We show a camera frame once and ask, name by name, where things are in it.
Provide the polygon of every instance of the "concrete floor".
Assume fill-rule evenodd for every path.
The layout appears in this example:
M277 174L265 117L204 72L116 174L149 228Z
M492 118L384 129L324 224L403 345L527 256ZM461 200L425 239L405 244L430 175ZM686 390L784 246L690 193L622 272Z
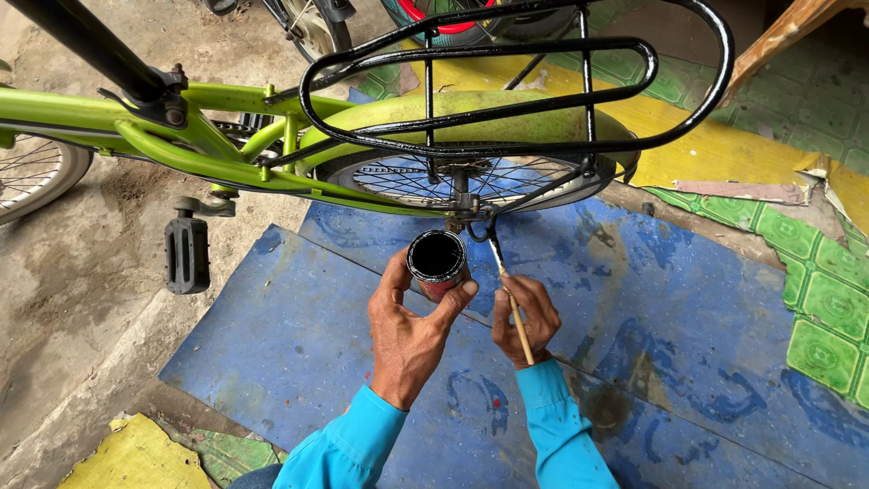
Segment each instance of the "concrete floor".
M211 16L196 0L85 0L149 64L183 63L196 81L295 86L306 62L257 1L242 13ZM356 0L355 42L392 26L377 0ZM27 90L95 96L111 86L6 3L0 3L0 78ZM346 97L346 86L326 95ZM244 436L156 374L205 313L229 274L269 223L297 230L307 201L243 193L238 217L211 218L211 288L165 290L163 227L177 195L203 198L208 186L163 167L96 157L82 182L48 207L0 227L0 487L54 487L93 452L118 413L162 414ZM675 209L650 194L612 185L610 200L658 215L781 267L763 240Z

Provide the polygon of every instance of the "green bicycle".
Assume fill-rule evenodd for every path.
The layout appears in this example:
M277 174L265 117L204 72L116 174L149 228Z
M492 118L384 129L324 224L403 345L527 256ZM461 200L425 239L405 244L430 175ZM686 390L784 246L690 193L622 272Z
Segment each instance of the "green bicycle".
M613 178L630 178L640 151L690 131L717 104L733 67L729 29L699 0L719 39L721 63L706 100L685 122L636 138L594 104L636 95L654 79L653 48L632 37L585 36L575 0L537 0L427 17L351 50L314 61L300 87L189 82L182 66L146 65L78 0L9 0L23 14L123 89L121 96L70 97L0 89L0 224L46 205L88 170L94 153L163 164L212 183L210 203L179 198L167 226L167 281L175 293L209 285L207 226L195 213L234 216L239 191L291 194L368 211L446 219L460 231L507 211L535 211L588 198ZM433 47L439 25L575 7L580 38ZM426 47L378 54L423 34ZM647 70L636 85L548 97L530 91L435 93L432 60L509 54L630 49ZM353 104L312 90L375 66L423 61L426 94ZM340 69L315 76L330 66ZM211 121L202 111L271 116L261 129ZM616 165L622 167L617 171Z

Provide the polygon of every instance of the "paintbrush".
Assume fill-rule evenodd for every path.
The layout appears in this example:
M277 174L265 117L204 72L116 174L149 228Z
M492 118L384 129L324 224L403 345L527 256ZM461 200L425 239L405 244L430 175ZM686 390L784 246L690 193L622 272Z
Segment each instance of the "paintbrush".
M504 266L504 257L501 255L501 243L498 242L498 236L494 232L494 225L490 225L487 229L489 235L489 244L492 245L494 253L494 261L498 265L498 276L507 272L507 267ZM516 298L513 293L504 286L504 290L510 297L510 307L513 308L513 321L516 322L516 331L519 332L519 341L522 343L522 350L525 352L525 361L529 365L534 365L534 356L531 355L531 345L528 343L528 334L525 331L525 325L522 323L522 316L519 315L519 305L516 304Z

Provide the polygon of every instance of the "black rear rack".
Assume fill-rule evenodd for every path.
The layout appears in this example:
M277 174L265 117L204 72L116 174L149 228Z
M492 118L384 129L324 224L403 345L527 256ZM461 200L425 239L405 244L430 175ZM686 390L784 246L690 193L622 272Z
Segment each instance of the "black rear rack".
M319 144L308 148L294 151L285 157L272 159L265 165L272 167L302 159L310 154L322 151L341 143L360 144L372 148L407 152L427 158L458 158L458 157L510 157L534 155L554 155L564 153L608 153L624 151L642 151L663 144L670 143L689 132L712 112L715 105L723 96L727 82L733 71L733 36L723 19L708 5L700 0L665 0L669 3L681 5L697 14L712 28L719 45L720 58L719 68L716 73L712 88L706 94L700 106L669 131L662 132L650 137L636 139L621 139L599 141L594 137L594 105L605 102L613 102L633 97L652 83L658 70L658 57L654 48L647 42L637 37L587 37L587 3L577 3L575 0L533 0L525 3L510 3L499 7L486 7L481 9L449 12L421 21L412 23L398 30L390 32L364 44L360 44L350 50L321 57L315 60L302 75L302 82L295 89L285 90L272 97L264 99L266 104L274 104L292 97L299 97L302 110L311 121L311 124L329 136ZM506 17L526 15L536 11L553 10L565 6L577 7L577 18L580 21L580 37L576 39L559 39L552 41L539 41L532 43L509 43L477 46L456 47L431 47L431 38L435 35L437 27L462 23L468 21L480 21L493 17ZM414 50L402 50L385 54L375 54L389 45L396 44L401 40L423 34L427 40L426 47ZM643 78L634 85L612 88L606 90L592 90L592 73L589 54L596 50L621 50L629 49L638 53L645 62L646 71ZM558 53L568 51L581 51L584 53L583 84L586 91L583 93L552 97L543 100L523 102L519 104L504 105L477 111L468 111L458 114L450 114L439 117L427 117L405 122L378 124L352 131L347 131L326 124L314 111L311 104L310 93L320 90L351 77L360 71L382 66L384 64L405 63L411 61L423 61L426 64L426 113L432 114L432 81L431 63L435 59L458 59L464 57L485 56L511 56L520 54L541 55L545 53ZM329 66L343 65L334 73L322 78L315 77ZM483 146L443 147L436 146L434 141L426 144L413 144L395 141L379 137L388 134L403 132L426 131L452 127L462 124L484 122L492 119L513 117L543 111L554 111L569 107L585 106L587 108L588 140L568 143L535 143L535 144L487 144Z

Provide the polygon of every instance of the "wooden brush handle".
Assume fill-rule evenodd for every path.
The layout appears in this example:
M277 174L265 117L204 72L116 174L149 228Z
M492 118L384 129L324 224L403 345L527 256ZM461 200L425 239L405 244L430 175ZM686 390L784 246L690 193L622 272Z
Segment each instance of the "wooden brush handle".
M525 352L525 361L529 365L534 365L534 356L531 355L531 345L528 343L528 333L525 332L525 324L522 323L522 316L519 315L519 305L516 304L516 298L509 291L510 307L513 308L513 321L516 322L516 331L519 332L519 341L522 342L522 350Z

